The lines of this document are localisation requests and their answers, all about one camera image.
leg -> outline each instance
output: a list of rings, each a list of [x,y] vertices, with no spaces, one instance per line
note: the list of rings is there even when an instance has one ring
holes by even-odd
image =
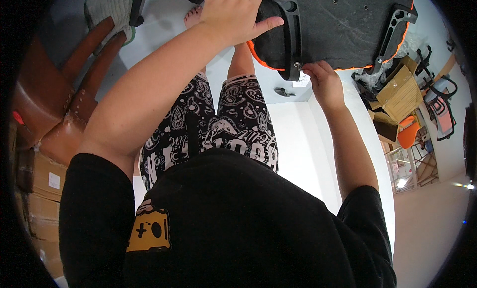
[[[227,79],[245,74],[255,75],[255,66],[247,43],[242,43],[235,46],[235,53],[230,62]]]
[[[193,8],[184,22],[191,27],[199,22],[202,9]],[[191,154],[200,150],[196,140],[200,132],[205,133],[207,124],[215,111],[212,94],[203,72],[197,75],[184,88],[176,102],[159,124],[152,136],[146,141],[139,153],[139,170],[146,190],[161,178],[168,168],[187,162]]]
[[[212,129],[221,132],[223,147],[278,171],[278,150],[271,118],[255,76],[247,45],[236,46],[229,78],[222,86],[218,118]]]

yellow graphic print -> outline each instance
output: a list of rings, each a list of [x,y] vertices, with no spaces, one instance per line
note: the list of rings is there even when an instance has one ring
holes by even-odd
[[[167,210],[154,208],[151,199],[142,202],[136,212],[136,220],[126,252],[167,251],[172,247],[169,239]]]

plastic bag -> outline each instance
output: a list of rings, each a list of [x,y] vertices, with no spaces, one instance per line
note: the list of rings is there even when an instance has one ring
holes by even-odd
[[[390,67],[393,66],[393,59],[389,60],[386,63],[383,63],[381,65],[381,68],[379,71],[375,74],[368,75],[367,73],[364,73],[359,76],[355,76],[355,80],[362,80],[364,82],[364,85],[366,89],[371,89],[376,87],[378,82],[384,83],[386,82],[386,74],[384,74],[385,70],[390,69]]]
[[[409,51],[417,51],[417,49],[419,49],[421,44],[422,44],[422,38],[419,35],[413,32],[408,32],[406,34],[404,42],[402,43],[401,47],[399,48],[399,51],[397,51],[394,58],[403,58],[404,56],[408,54]],[[355,80],[362,80],[365,84],[366,89],[372,89],[374,87],[377,87],[378,82],[380,83],[386,82],[386,74],[383,74],[383,73],[386,70],[390,69],[391,66],[393,66],[394,58],[391,58],[388,62],[383,63],[379,71],[372,75],[363,73],[364,71],[362,69],[361,71],[357,70],[356,72],[362,75],[355,76]]]
[[[408,32],[394,58],[402,58],[406,56],[409,51],[417,51],[421,45],[422,38],[413,32]]]

brown leather chair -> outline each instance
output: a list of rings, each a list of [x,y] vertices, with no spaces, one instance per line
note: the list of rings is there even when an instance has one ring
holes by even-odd
[[[125,41],[126,34],[121,31],[114,35],[101,50],[83,78],[61,123],[41,139],[40,151],[43,154],[65,166],[70,164],[71,158],[82,141],[86,124],[98,104],[94,98],[101,81]]]
[[[48,58],[38,36],[34,36],[13,96],[12,111],[19,133],[17,148],[31,148],[62,121],[75,93],[74,80],[113,27],[111,17],[100,22],[81,41],[61,71]]]

black chair leg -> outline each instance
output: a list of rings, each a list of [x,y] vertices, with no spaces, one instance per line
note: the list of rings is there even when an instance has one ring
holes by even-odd
[[[188,0],[191,3],[200,5],[204,0]],[[131,15],[129,18],[129,26],[138,27],[144,23],[144,18],[141,16],[143,11],[145,0],[133,0],[133,5],[131,6]]]

